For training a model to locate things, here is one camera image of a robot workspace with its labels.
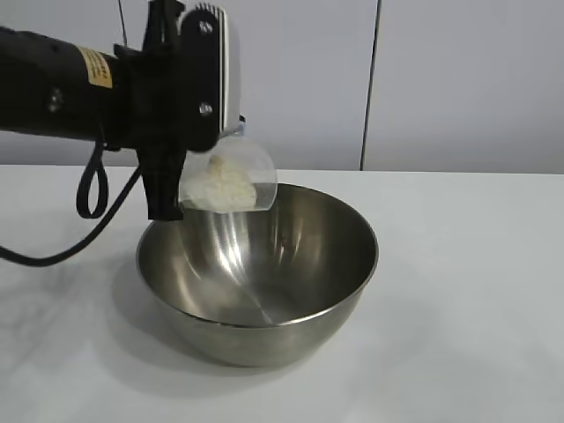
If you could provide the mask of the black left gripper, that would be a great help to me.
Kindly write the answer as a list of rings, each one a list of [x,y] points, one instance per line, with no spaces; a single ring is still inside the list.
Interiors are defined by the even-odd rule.
[[[114,45],[127,79],[122,141],[136,152],[150,220],[183,217],[178,188],[187,148],[177,22],[184,10],[179,1],[151,1],[142,48]]]

